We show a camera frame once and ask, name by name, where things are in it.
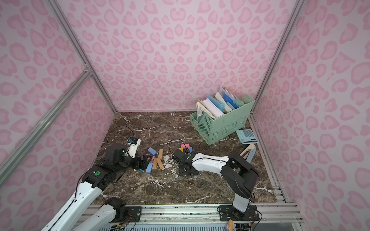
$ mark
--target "file organizer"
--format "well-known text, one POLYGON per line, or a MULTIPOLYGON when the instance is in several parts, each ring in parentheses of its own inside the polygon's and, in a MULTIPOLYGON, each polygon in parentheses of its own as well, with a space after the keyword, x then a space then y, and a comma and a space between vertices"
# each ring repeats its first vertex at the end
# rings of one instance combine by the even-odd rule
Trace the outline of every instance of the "file organizer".
POLYGON ((241 102, 235 102, 238 105, 237 109, 217 119, 212 119, 207 113, 203 113, 199 122, 196 121, 196 112, 194 112, 190 115, 190 122, 205 142, 211 145, 244 127, 254 102, 253 98, 245 94, 241 102))

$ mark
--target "marble table surface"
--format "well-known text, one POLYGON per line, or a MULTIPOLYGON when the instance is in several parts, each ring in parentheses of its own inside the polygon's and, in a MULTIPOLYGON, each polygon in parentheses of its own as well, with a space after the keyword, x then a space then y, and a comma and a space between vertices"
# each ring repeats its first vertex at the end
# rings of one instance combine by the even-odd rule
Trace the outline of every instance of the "marble table surface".
MULTIPOLYGON (((168 142, 180 138, 190 143, 194 151, 212 156, 228 156, 241 153, 246 145, 240 144, 236 133, 208 146, 190 123, 192 112, 130 112, 117 113, 109 129, 126 125, 135 132, 135 137, 141 139, 138 147, 139 156, 148 154, 149 147, 157 152, 164 149, 162 162, 163 170, 152 170, 151 174, 128 169, 123 177, 115 184, 110 184, 92 204, 101 205, 112 196, 120 197, 126 204, 185 204, 185 203, 230 203, 234 192, 227 182, 218 174, 200 172, 195 176, 178 174, 178 165, 171 158, 168 142)), ((250 128, 247 121, 244 129, 250 128)), ((132 132, 125 128, 117 128, 110 136, 108 144, 127 143, 132 132)), ((107 137, 98 153, 95 162, 105 154, 107 137)), ((180 141, 171 142, 171 151, 180 148, 180 141)), ((275 195, 268 178, 263 160, 257 152, 252 165, 259 171, 259 178, 254 193, 256 202, 275 202, 275 195)))

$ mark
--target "light blue calculator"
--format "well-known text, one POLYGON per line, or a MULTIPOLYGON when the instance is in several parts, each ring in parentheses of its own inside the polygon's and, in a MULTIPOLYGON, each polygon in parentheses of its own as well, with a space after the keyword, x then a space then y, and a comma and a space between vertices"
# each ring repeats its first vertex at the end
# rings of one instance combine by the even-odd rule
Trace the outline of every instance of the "light blue calculator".
POLYGON ((237 130, 236 134, 238 135, 240 143, 243 145, 259 143, 251 129, 237 130))

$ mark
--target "blue block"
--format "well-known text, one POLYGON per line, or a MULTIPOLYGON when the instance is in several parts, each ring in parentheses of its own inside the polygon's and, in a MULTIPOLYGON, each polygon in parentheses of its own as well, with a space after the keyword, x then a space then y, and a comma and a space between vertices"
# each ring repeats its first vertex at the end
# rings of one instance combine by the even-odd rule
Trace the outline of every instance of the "blue block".
POLYGON ((149 148, 148 151, 150 152, 150 154, 152 154, 153 156, 155 156, 155 154, 157 154, 157 152, 153 149, 153 148, 149 148))
POLYGON ((151 173, 153 168, 153 163, 149 163, 147 167, 147 173, 151 173))

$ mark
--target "metal profile bar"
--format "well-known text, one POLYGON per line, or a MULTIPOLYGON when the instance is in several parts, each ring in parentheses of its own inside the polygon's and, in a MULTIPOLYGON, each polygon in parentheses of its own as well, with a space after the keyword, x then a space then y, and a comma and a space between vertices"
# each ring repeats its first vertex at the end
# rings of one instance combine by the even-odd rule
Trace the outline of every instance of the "metal profile bar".
POLYGON ((305 8, 306 2, 307 2, 307 0, 297 0, 295 6, 293 7, 293 11, 290 15, 290 18, 288 20, 288 23, 287 23, 285 29, 284 29, 283 35, 282 35, 282 37, 281 37, 281 39, 280 39, 280 41, 277 45, 275 53, 274 53, 274 55, 271 59, 271 62, 269 64, 268 68, 267 68, 267 71, 266 71, 266 74, 265 74, 265 76, 262 80, 261 86, 258 89, 257 96, 256 96, 256 102, 254 103, 254 105, 252 107, 252 113, 253 113, 254 109, 258 106, 259 101, 262 99, 263 92, 264 92, 265 88, 267 87, 267 84, 268 84, 268 82, 269 82, 269 80, 272 76, 272 73, 273 73, 277 63, 279 62, 279 58, 280 58, 281 54, 283 53, 284 47, 285 47, 286 43, 288 42, 289 37, 292 34, 295 25, 297 24, 299 16, 301 15, 301 13, 303 12, 303 9, 305 8))
POLYGON ((254 118, 253 114, 249 115, 248 121, 250 122, 250 126, 252 127, 252 130, 255 133, 257 139, 259 140, 258 149, 262 156, 263 163, 265 164, 266 171, 271 181, 271 184, 273 187, 274 186, 279 187, 279 190, 281 191, 281 194, 283 195, 284 201, 287 201, 287 195, 286 195, 285 189, 283 187, 283 184, 281 183, 281 180, 275 168, 275 165, 272 162, 272 159, 266 147, 266 141, 262 135, 261 129, 256 119, 254 118))
POLYGON ((109 107, 112 109, 114 113, 117 112, 116 107, 113 104, 112 99, 109 97, 106 89, 103 87, 103 84, 101 83, 97 73, 94 70, 94 67, 92 66, 91 62, 89 61, 85 51, 83 50, 80 42, 77 39, 77 36, 75 35, 74 31, 72 30, 71 25, 69 24, 66 16, 64 15, 62 9, 60 8, 60 5, 56 0, 45 0, 46 4, 49 5, 49 8, 51 9, 52 13, 54 14, 55 18, 58 20, 60 26, 62 27, 63 31, 65 32, 65 35, 68 37, 69 41, 71 42, 72 46, 76 50, 77 55, 81 59, 81 61, 85 64, 85 67, 90 68, 93 72, 93 80, 95 84, 97 85, 99 91, 102 93, 105 101, 108 103, 109 107))
MULTIPOLYGON (((219 205, 231 204, 141 205, 140 224, 225 224, 226 222, 219 219, 217 212, 219 205)), ((261 222, 303 222, 295 203, 254 203, 254 205, 263 215, 264 219, 261 222)), ((98 208, 99 205, 89 206, 77 224, 89 218, 98 208)))
POLYGON ((92 72, 89 68, 82 72, 78 79, 67 89, 66 92, 56 101, 53 107, 44 115, 44 117, 33 127, 32 131, 23 140, 23 142, 9 155, 9 158, 0 168, 0 187, 6 182, 18 165, 23 161, 28 152, 38 142, 58 115, 63 111, 73 96, 82 87, 92 72))

